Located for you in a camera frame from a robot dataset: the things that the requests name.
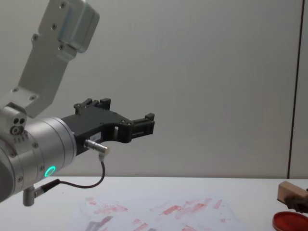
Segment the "black cable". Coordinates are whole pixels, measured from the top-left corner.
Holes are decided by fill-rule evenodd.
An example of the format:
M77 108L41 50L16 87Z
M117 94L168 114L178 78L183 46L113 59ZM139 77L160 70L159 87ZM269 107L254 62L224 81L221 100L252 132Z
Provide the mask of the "black cable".
M104 180L104 178L105 178L106 168L105 168L105 164L104 164L103 161L101 162L101 165L102 165L102 168L103 168L103 175L102 175L101 179L96 184L89 185L89 186L82 186L82 185L72 184L72 183L66 182L66 181L60 181L60 184L67 184L69 186L80 188L80 189L94 188L94 187L98 186Z

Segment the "round red container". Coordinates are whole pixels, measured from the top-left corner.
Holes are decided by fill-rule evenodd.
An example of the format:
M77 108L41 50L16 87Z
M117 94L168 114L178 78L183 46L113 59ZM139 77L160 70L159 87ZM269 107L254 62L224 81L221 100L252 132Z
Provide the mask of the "round red container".
M308 218L294 212L276 213L273 226L277 231L308 231Z

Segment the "green led ring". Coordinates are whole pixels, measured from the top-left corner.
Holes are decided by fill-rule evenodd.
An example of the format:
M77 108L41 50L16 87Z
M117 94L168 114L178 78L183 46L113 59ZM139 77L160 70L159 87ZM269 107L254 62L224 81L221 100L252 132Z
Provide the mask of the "green led ring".
M51 176L56 171L56 169L56 166L50 166L45 172L45 177Z

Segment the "paper sheet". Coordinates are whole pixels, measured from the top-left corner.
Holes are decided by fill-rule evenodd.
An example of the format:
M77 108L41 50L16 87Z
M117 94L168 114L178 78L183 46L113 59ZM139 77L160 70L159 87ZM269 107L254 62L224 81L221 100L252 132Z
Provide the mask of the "paper sheet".
M138 196L87 198L71 231L244 231L219 196Z

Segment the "white table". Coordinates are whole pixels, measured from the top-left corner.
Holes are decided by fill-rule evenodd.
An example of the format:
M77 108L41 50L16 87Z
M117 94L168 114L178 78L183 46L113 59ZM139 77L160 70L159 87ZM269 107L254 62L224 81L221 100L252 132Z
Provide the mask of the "white table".
M36 186L55 178L50 177ZM89 185L99 177L60 177L61 180ZM33 207L22 205L22 193L0 204L0 230L3 231L65 231L72 221L76 205L86 197L118 192L154 193L219 193L224 196L247 231L273 231L272 218L287 207L277 199L279 183L284 180L215 179L215 178L148 178L107 177L94 189L76 189L59 185L42 195ZM308 187L308 180L289 180Z

